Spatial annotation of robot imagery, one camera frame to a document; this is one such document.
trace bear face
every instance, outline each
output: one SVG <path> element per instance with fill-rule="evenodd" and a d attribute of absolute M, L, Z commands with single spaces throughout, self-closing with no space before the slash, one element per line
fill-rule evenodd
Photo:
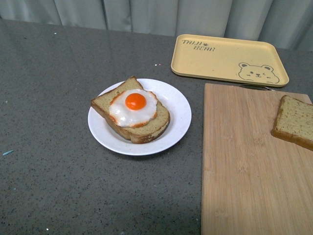
<path fill-rule="evenodd" d="M 239 67 L 241 67 L 241 70 L 238 75 L 243 80 L 273 84 L 279 82 L 279 78 L 273 73 L 274 69 L 271 66 L 256 66 L 240 63 Z"/>

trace wooden cutting board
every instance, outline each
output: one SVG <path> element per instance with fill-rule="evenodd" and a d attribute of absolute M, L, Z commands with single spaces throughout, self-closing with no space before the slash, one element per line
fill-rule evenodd
<path fill-rule="evenodd" d="M 280 98 L 206 84 L 203 235 L 312 235 L 313 151 L 270 134 Z"/>

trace gray countertop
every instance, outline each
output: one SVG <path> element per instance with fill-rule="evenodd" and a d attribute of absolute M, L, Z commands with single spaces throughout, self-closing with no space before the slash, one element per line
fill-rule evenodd
<path fill-rule="evenodd" d="M 203 90 L 171 71 L 176 38 L 0 20 L 0 234 L 200 234 Z M 313 53 L 277 49 L 313 99 Z M 171 84 L 192 121 L 148 156 L 106 149 L 89 131 L 90 100 L 135 75 Z"/>

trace orange yolk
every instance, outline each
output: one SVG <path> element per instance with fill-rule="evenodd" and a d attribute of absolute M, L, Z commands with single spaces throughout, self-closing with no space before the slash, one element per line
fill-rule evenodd
<path fill-rule="evenodd" d="M 132 93 L 125 99 L 125 105 L 131 110 L 139 110 L 147 104 L 146 98 L 139 93 Z"/>

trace slice of bread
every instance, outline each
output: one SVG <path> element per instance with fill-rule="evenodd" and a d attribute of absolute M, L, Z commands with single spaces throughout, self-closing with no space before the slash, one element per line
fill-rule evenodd
<path fill-rule="evenodd" d="M 123 91 L 131 89 L 144 89 L 134 76 L 124 81 L 115 89 L 92 99 L 91 106 L 107 121 L 110 127 L 123 138 L 130 140 L 132 143 L 151 142 L 162 135 L 170 123 L 170 113 L 159 100 L 156 104 L 157 117 L 150 120 L 148 124 L 142 127 L 120 127 L 110 118 L 109 107 L 112 99 Z"/>
<path fill-rule="evenodd" d="M 313 105 L 284 95 L 271 134 L 313 150 Z"/>

